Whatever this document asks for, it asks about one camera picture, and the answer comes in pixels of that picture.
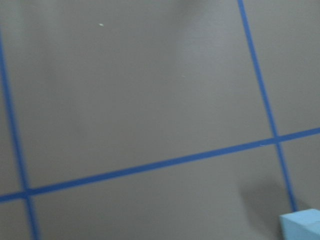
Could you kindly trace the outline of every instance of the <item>foam block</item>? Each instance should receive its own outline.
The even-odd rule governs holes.
[[[285,240],[320,240],[320,211],[308,209],[280,216]]]

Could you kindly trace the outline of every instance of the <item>gray surface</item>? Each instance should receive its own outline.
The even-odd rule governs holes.
[[[284,150],[292,175],[294,189],[299,199],[304,201],[303,209],[320,209],[320,136],[306,137],[286,142]]]
[[[233,0],[2,2],[33,187],[271,136]]]
[[[320,123],[320,1],[244,0],[281,134]]]
[[[0,205],[0,239],[30,240],[24,203],[20,200]]]
[[[5,115],[4,98],[0,95],[0,195],[20,190],[17,169]]]
[[[320,2],[244,3],[279,132],[320,127]],[[271,137],[236,0],[0,6],[32,187]],[[0,194],[19,186],[6,126],[0,102]],[[284,143],[301,209],[320,209],[318,142]],[[42,240],[279,240],[277,216],[290,212],[273,146],[39,195],[35,207]],[[0,239],[28,239],[25,219],[21,202],[1,204]]]
[[[261,186],[281,190],[246,201]],[[278,215],[290,211],[272,146],[40,195],[35,204],[44,240],[276,240]]]

